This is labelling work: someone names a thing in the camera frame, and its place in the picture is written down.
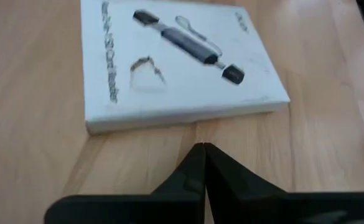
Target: cable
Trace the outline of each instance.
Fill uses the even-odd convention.
[[[190,25],[190,21],[188,19],[186,19],[183,16],[176,16],[175,21],[176,21],[176,23],[178,23],[178,25],[181,26],[181,28],[191,32],[193,35],[195,35],[196,37],[198,37],[202,41],[204,41],[204,42],[208,43],[209,45],[211,45],[218,52],[219,57],[221,57],[223,55],[223,52],[222,52],[221,48],[218,47],[218,45],[216,45],[215,43],[209,41],[207,37],[200,34],[195,29],[193,29],[193,27]]]

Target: product image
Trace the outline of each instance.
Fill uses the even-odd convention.
[[[272,112],[290,102],[243,7],[81,0],[81,20],[90,134]]]
[[[208,42],[210,45],[218,50],[217,53],[214,50],[202,45],[200,42],[197,42],[177,28],[169,27],[161,23],[158,17],[152,15],[150,12],[147,12],[145,10],[135,11],[135,13],[133,14],[133,18],[139,21],[143,26],[149,26],[159,31],[163,38],[178,46],[178,48],[184,50],[204,65],[214,65],[217,68],[223,70],[223,78],[226,78],[227,80],[237,85],[239,85],[243,81],[245,74],[240,68],[235,65],[230,65],[225,69],[226,65],[219,61],[220,56],[222,56],[222,50],[215,44]],[[207,41],[207,38],[205,36],[191,28],[188,19],[182,16],[176,16],[175,20],[180,26],[191,32],[202,41]]]

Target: product box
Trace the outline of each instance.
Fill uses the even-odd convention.
[[[274,111],[289,97],[242,7],[82,0],[90,133]]]

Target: wood grain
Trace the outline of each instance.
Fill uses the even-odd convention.
[[[200,141],[288,191],[364,190],[364,23],[355,1],[206,2],[247,8],[289,107],[89,137],[79,1],[0,0],[0,223],[42,223],[64,195],[149,193]]]

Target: white box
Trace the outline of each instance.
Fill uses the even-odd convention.
[[[81,8],[90,133],[274,111],[289,103],[242,7],[82,0]]]

